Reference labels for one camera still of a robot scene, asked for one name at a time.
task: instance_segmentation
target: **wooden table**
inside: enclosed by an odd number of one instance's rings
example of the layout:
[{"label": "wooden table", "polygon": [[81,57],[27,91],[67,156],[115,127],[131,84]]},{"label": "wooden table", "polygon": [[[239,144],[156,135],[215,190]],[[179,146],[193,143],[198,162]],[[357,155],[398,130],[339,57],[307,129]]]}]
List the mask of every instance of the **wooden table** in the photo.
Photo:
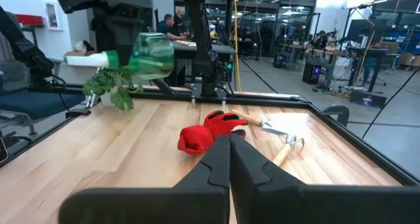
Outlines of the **wooden table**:
[{"label": "wooden table", "polygon": [[[95,106],[1,168],[0,223],[56,223],[62,201],[81,189],[172,187],[202,157],[177,150],[180,130],[220,109],[297,128],[306,145],[294,148],[282,168],[305,183],[400,185],[309,110],[136,99],[130,112]],[[243,128],[269,159],[284,145],[283,136]],[[230,217],[235,223],[232,204]]]},{"label": "wooden table", "polygon": [[348,51],[330,51],[325,49],[318,49],[311,46],[293,45],[293,44],[282,44],[284,47],[290,47],[292,49],[303,49],[313,51],[314,53],[322,53],[326,55],[343,56],[343,57],[356,57],[355,53],[350,54]]}]

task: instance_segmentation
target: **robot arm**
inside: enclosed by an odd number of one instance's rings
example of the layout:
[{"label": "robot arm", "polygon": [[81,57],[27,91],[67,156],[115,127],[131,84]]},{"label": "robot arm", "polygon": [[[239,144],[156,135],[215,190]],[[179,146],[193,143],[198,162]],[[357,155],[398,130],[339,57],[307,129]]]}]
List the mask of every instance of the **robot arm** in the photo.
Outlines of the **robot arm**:
[{"label": "robot arm", "polygon": [[[195,32],[197,54],[196,72],[202,74],[202,95],[215,96],[216,73],[219,63],[211,48],[209,23],[205,14],[205,0],[184,0]],[[58,0],[65,13],[93,9],[92,30],[96,33],[98,51],[116,50],[122,65],[128,63],[137,35],[143,25],[144,10],[152,11],[152,0]]]}]

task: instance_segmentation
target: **person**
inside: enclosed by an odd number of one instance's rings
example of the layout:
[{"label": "person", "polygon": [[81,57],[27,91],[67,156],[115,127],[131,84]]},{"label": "person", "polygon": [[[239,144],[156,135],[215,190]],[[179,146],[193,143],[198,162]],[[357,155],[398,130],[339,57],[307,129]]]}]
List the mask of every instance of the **person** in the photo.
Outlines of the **person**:
[{"label": "person", "polygon": [[375,67],[376,59],[372,57],[366,57],[364,63],[364,71],[363,71],[363,81],[362,86],[365,87],[368,84],[368,79],[370,76],[371,68]]},{"label": "person", "polygon": [[[245,42],[252,42],[253,41],[253,35],[249,28],[244,29],[244,33],[242,34],[242,40]],[[253,52],[253,46],[250,43],[243,43],[243,51],[244,51],[244,57],[245,59],[249,59],[249,57],[252,55]]]},{"label": "person", "polygon": [[181,8],[177,9],[177,13],[174,17],[174,24],[173,24],[173,30],[175,35],[185,35],[189,36],[189,31],[185,28],[184,22],[182,21],[182,17],[185,15],[184,10]]},{"label": "person", "polygon": [[172,27],[174,23],[172,14],[166,14],[164,19],[157,25],[156,30],[165,34],[171,41],[186,39],[185,35],[177,36],[173,33]]},{"label": "person", "polygon": [[253,40],[253,36],[251,34],[251,31],[249,30],[249,28],[245,29],[245,33],[242,35],[242,39],[244,41],[252,41]]}]

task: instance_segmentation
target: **artificial plant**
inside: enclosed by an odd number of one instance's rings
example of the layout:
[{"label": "artificial plant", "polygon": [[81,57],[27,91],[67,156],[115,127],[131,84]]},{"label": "artificial plant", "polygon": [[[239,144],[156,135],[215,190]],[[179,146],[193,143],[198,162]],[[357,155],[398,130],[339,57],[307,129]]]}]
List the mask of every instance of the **artificial plant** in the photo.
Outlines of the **artificial plant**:
[{"label": "artificial plant", "polygon": [[101,68],[83,87],[83,94],[88,96],[110,94],[111,102],[120,110],[132,110],[133,100],[129,93],[143,91],[141,84],[134,88],[135,73],[129,68]]}]

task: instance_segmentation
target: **black cable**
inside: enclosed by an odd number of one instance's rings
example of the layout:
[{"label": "black cable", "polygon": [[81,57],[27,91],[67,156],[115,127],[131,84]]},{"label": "black cable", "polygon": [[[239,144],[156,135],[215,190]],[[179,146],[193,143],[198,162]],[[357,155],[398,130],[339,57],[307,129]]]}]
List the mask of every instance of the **black cable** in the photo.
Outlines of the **black cable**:
[{"label": "black cable", "polygon": [[237,89],[237,85],[236,85],[237,83],[236,83],[236,71],[234,70],[234,87],[235,87],[235,90]]},{"label": "black cable", "polygon": [[234,97],[229,91],[227,91],[223,86],[220,85],[216,85],[216,87],[218,87],[219,89],[222,89],[226,95],[228,95],[229,97]]},{"label": "black cable", "polygon": [[[66,81],[64,81],[64,79],[62,79],[62,78],[60,78],[60,77],[58,77],[58,76],[55,76],[55,75],[52,75],[52,77],[53,77],[53,78],[55,78],[55,79],[57,79],[58,81],[61,81],[61,82],[63,83],[63,90],[65,90],[65,89],[67,88],[67,83],[66,83]],[[62,104],[63,104],[64,108],[65,108],[67,111],[70,111],[70,109],[69,109],[69,108],[68,108],[68,106],[66,105],[66,102],[64,102],[64,99],[63,99],[63,96],[61,95],[61,93],[59,93],[58,95],[60,95],[60,99],[61,99],[61,102],[62,102]]]},{"label": "black cable", "polygon": [[224,70],[226,70],[226,75],[228,76],[228,86],[229,86],[230,94],[231,94],[231,95],[232,95],[232,97],[234,98],[234,97],[235,97],[235,92],[234,92],[234,90],[232,89],[232,86],[231,86],[231,84],[230,84],[230,80],[232,79],[232,76],[229,74],[228,69],[224,69]]},{"label": "black cable", "polygon": [[258,75],[258,73],[256,72],[256,71],[254,71],[254,69],[252,69],[243,59],[241,59],[242,60],[242,62],[243,63],[245,63],[245,65],[246,66],[248,66],[248,68],[252,71],[252,72],[254,72],[254,74],[258,77],[258,78],[260,78],[261,79],[261,81],[265,84],[265,85],[267,85],[267,87],[269,87],[271,90],[273,90],[273,92],[275,92],[275,93],[277,93],[277,91],[273,88],[273,87],[271,87],[271,85],[269,85],[260,75]]},{"label": "black cable", "polygon": [[420,67],[417,67],[417,69],[414,71],[414,73],[406,80],[406,82],[399,88],[399,90],[397,90],[397,92],[388,100],[387,103],[385,103],[385,105],[382,107],[382,109],[378,112],[378,114],[376,115],[376,117],[373,119],[373,121],[369,124],[369,127],[367,128],[367,130],[365,131],[365,133],[362,136],[362,139],[365,138],[366,134],[368,133],[368,131],[370,130],[370,128],[372,127],[373,123],[375,123],[376,119],[378,118],[378,116],[381,114],[381,112],[385,109],[385,107],[388,105],[388,103],[391,102],[391,100],[406,86],[406,84],[412,79],[412,77],[415,75],[415,73],[417,73],[420,70]]}]

